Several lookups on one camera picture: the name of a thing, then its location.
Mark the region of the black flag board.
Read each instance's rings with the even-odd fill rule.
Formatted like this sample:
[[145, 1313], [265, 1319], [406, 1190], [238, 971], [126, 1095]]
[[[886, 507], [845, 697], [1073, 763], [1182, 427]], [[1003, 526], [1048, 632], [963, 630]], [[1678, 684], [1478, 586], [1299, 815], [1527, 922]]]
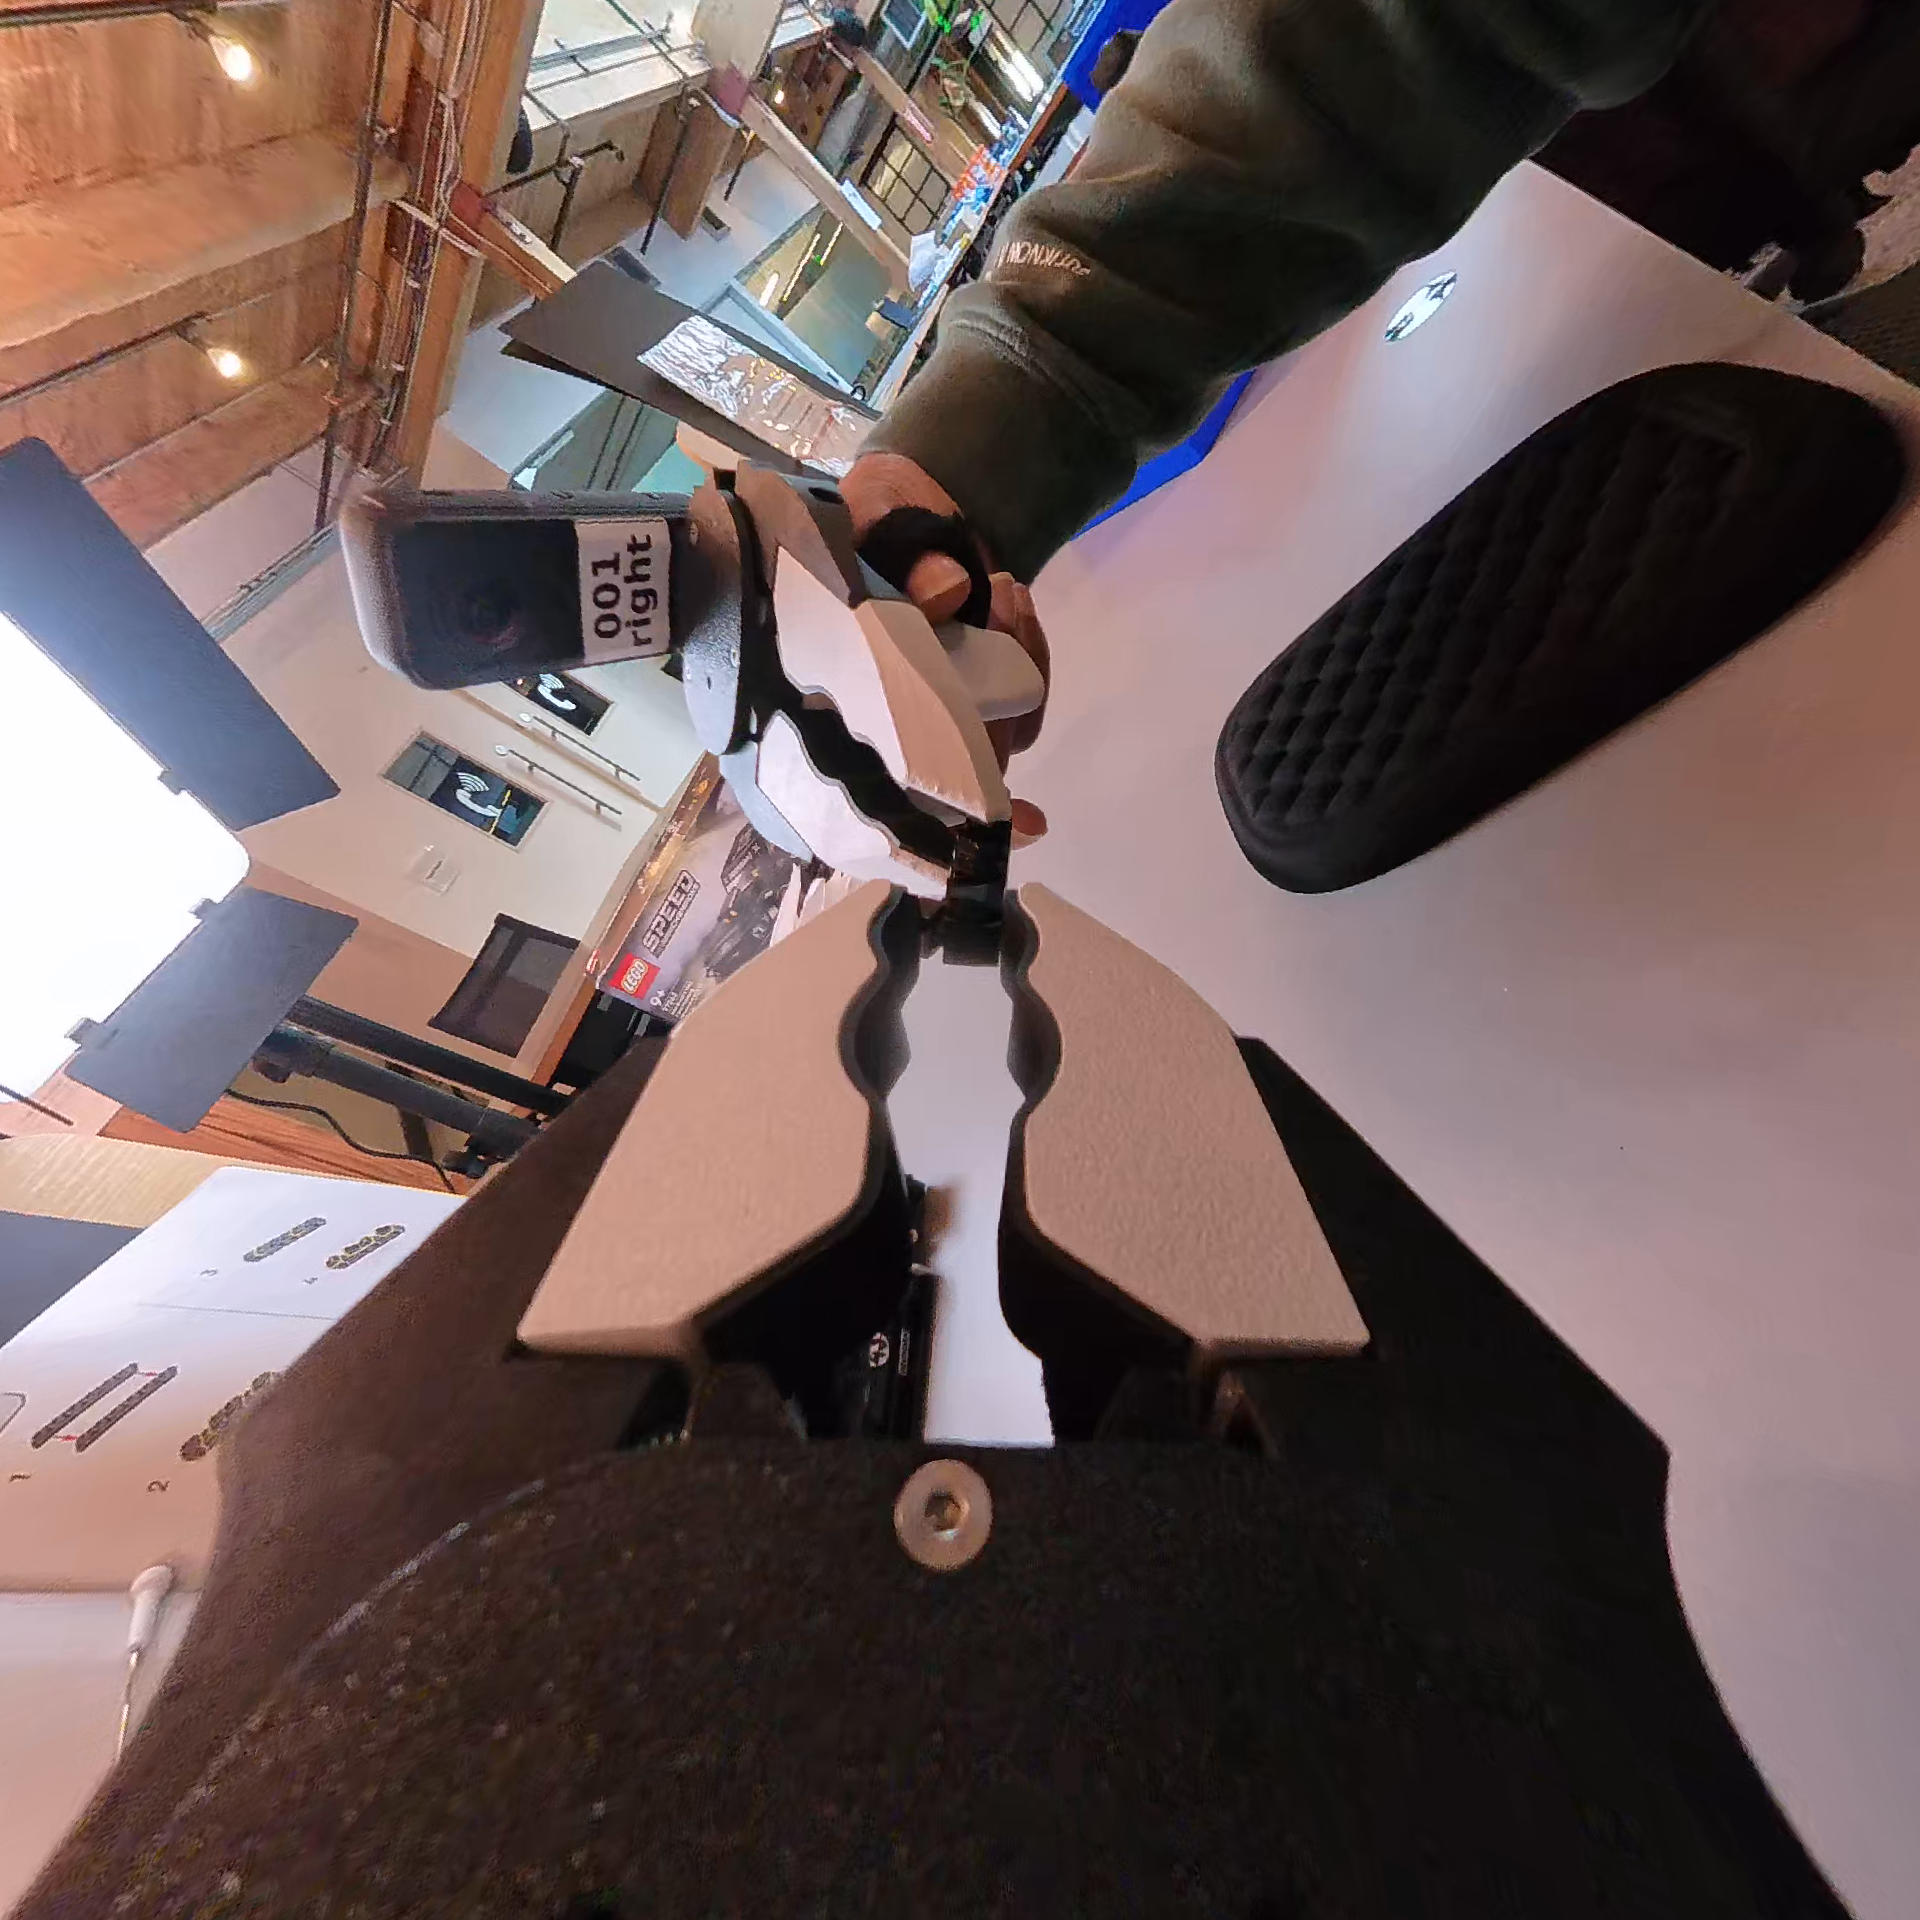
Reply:
[[827, 375], [604, 259], [503, 330], [509, 356], [589, 379], [781, 474], [844, 475], [878, 423]]

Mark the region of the white metal stand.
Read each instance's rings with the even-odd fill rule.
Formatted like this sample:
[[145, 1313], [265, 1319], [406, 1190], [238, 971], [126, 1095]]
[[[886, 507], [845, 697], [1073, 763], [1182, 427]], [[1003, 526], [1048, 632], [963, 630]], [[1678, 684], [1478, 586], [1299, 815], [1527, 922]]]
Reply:
[[164, 1608], [176, 1590], [176, 1566], [159, 1562], [139, 1570], [128, 1587], [128, 1636], [123, 1688], [111, 1736], [111, 1759], [121, 1760], [128, 1746], [134, 1692], [144, 1664], [159, 1642]]

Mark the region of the lego set box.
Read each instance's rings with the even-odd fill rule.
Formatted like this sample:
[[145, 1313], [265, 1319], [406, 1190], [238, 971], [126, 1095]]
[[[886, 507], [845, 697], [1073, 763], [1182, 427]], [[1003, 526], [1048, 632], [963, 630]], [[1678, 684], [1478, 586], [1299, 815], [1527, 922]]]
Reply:
[[648, 844], [597, 990], [678, 1024], [765, 953], [804, 860], [761, 836], [701, 758]]

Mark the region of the person's right hand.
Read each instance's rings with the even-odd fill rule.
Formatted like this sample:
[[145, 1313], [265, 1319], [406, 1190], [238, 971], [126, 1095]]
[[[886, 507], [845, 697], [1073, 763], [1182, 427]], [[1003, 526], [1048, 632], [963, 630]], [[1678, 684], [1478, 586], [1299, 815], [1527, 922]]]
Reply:
[[974, 536], [948, 491], [902, 456], [864, 452], [840, 486], [862, 562], [934, 630], [1015, 638], [1048, 684], [1048, 641], [1032, 593]]

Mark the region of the long black lego plate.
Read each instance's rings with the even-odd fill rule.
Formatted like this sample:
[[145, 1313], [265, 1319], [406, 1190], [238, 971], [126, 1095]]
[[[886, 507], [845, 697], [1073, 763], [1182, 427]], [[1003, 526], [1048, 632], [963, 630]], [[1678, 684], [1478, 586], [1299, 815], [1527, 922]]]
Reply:
[[925, 913], [924, 953], [947, 964], [991, 968], [1001, 955], [1013, 822], [963, 822], [951, 831], [944, 898]]

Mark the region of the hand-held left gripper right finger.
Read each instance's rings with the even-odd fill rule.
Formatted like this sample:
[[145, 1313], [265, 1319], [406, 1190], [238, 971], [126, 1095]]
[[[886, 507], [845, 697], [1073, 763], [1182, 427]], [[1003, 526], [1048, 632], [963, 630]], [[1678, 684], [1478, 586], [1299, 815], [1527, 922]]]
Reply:
[[1223, 1018], [1044, 886], [1005, 910], [1022, 1103], [1001, 1313], [1032, 1354], [1104, 1313], [1197, 1367], [1359, 1354], [1368, 1331]]

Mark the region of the studio light panel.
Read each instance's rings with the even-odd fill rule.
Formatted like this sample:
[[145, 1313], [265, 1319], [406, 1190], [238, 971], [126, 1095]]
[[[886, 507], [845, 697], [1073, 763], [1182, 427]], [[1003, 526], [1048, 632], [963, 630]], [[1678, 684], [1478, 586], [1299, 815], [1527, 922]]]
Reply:
[[41, 440], [1, 458], [1, 1082], [41, 1095], [248, 875], [243, 832], [339, 795]]

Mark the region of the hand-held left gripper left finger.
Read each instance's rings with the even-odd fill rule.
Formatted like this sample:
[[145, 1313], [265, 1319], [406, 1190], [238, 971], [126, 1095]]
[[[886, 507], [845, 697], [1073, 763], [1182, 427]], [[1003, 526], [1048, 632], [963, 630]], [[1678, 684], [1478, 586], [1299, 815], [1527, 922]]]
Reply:
[[720, 1326], [878, 1207], [919, 905], [856, 886], [671, 1033], [517, 1339], [705, 1367]]

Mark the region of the black light stand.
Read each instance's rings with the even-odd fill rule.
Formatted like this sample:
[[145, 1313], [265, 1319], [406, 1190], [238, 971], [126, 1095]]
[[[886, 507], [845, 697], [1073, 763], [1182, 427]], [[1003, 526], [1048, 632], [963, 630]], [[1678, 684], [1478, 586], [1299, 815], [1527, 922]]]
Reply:
[[406, 1160], [448, 1183], [512, 1161], [574, 1100], [310, 998], [277, 1023], [248, 1068], [277, 1086], [310, 1079], [390, 1108]]

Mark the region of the black mesh pad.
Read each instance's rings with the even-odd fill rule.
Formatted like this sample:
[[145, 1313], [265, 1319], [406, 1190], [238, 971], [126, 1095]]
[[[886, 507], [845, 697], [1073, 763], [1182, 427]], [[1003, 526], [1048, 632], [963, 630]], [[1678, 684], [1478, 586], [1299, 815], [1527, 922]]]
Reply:
[[1229, 711], [1231, 840], [1272, 888], [1391, 873], [1828, 588], [1908, 486], [1893, 411], [1683, 363], [1568, 408], [1321, 612]]

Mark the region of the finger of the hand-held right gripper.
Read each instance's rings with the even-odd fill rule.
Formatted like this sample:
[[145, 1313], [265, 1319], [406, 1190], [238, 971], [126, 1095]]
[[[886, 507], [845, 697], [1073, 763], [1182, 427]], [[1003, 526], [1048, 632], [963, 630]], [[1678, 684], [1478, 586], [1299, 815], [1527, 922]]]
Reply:
[[895, 719], [892, 732], [895, 758], [885, 759], [836, 710], [756, 697], [727, 779], [764, 834], [835, 873], [908, 894], [972, 894], [975, 822], [948, 824], [924, 807], [937, 793], [933, 778], [958, 778], [958, 795], [975, 801], [967, 736], [937, 710]]
[[1044, 684], [1022, 646], [967, 624], [934, 630], [870, 576], [853, 548], [849, 518], [819, 479], [765, 479], [765, 697], [836, 710], [848, 730], [895, 758], [892, 724], [937, 710], [964, 732], [975, 801], [958, 778], [933, 778], [924, 801], [948, 824], [1015, 822], [989, 723], [1039, 710]]

